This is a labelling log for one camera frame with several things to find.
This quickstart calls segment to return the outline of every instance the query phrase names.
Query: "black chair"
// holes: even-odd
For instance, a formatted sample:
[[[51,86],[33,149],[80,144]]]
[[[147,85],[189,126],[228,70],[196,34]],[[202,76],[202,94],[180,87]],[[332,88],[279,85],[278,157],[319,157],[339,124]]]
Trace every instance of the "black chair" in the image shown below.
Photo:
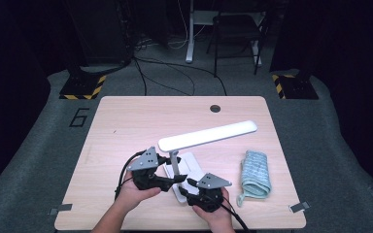
[[[264,45],[268,27],[271,24],[272,0],[224,0],[218,12],[213,18],[214,29],[211,41],[207,48],[209,53],[211,45],[215,44],[214,77],[217,76],[217,62],[219,58],[231,57],[256,57],[255,70],[259,63],[259,56]],[[251,14],[263,14],[262,21],[257,24]],[[220,44],[242,44],[242,54],[247,48],[251,48],[257,42],[257,54],[251,50],[251,55],[219,55]]]

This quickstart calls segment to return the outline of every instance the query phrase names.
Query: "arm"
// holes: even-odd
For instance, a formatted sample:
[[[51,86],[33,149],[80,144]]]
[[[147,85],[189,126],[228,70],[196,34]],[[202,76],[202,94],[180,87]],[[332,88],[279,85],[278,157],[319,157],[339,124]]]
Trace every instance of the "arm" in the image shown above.
[[[223,187],[221,191],[222,191],[222,196],[226,200],[229,200],[229,193],[226,190],[226,188]],[[229,204],[226,200],[223,200],[222,204],[225,207],[228,207]],[[203,211],[201,208],[199,208],[198,206],[193,206],[192,209],[196,212],[197,215],[202,217],[208,223],[208,226],[210,227],[213,233],[235,232],[234,229],[232,228],[231,214],[224,208],[219,208],[212,213],[207,213]]]
[[[93,228],[93,233],[120,232],[126,214],[137,207],[141,201],[154,197],[160,192],[159,187],[139,190],[132,181],[132,172],[130,171],[126,172],[123,180],[127,182],[122,185],[117,200]]]

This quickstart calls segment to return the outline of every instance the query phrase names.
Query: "person's left hand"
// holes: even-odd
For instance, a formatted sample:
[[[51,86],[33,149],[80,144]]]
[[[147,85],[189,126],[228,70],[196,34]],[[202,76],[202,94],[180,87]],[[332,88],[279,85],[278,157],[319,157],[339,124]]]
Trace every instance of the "person's left hand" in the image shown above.
[[[123,177],[123,181],[124,183],[120,188],[119,196],[117,197],[114,205],[116,203],[121,205],[121,207],[127,213],[137,207],[143,200],[154,197],[161,191],[159,187],[153,187],[147,190],[139,190],[135,183],[132,181],[131,171],[126,171],[126,174]]]

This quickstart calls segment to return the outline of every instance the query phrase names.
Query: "folded towel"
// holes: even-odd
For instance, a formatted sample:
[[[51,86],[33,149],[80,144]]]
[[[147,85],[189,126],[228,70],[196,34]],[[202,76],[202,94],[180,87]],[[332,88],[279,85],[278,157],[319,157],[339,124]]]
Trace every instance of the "folded towel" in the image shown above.
[[[265,153],[248,150],[242,161],[241,185],[243,193],[237,198],[237,205],[242,206],[244,198],[266,198],[271,191],[268,164]]]

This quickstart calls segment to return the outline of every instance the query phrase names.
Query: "table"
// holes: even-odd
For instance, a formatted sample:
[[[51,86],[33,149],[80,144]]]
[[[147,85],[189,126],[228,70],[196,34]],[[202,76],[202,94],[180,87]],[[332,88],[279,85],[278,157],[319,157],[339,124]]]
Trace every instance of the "table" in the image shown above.
[[[213,17],[215,17],[218,12],[215,11],[199,11],[195,10],[193,6],[193,0],[189,0],[189,31],[188,31],[188,44],[186,50],[186,63],[192,63],[193,60],[193,49],[195,43],[195,35],[193,34],[194,25],[213,25]],[[262,15],[255,14],[252,15],[257,23],[261,22]],[[258,54],[257,42],[252,46],[253,54]],[[258,66],[262,66],[261,58],[259,58]]]
[[[220,106],[218,113],[210,107]],[[70,211],[59,212],[58,230],[92,229],[114,202],[119,173],[137,151],[155,146],[161,138],[187,132],[253,120],[255,133],[180,150],[192,152],[204,172],[232,182],[227,190],[238,215],[250,229],[293,229],[306,224],[303,212],[292,213],[288,206],[299,203],[268,107],[256,96],[121,96],[104,97],[89,129],[63,204]],[[246,198],[236,205],[241,194],[241,160],[246,150],[267,154],[272,191],[266,199]],[[156,172],[165,176],[163,167]],[[235,219],[233,226],[241,229]],[[180,204],[173,190],[143,201],[130,212],[122,230],[203,230],[207,224],[190,206]]]

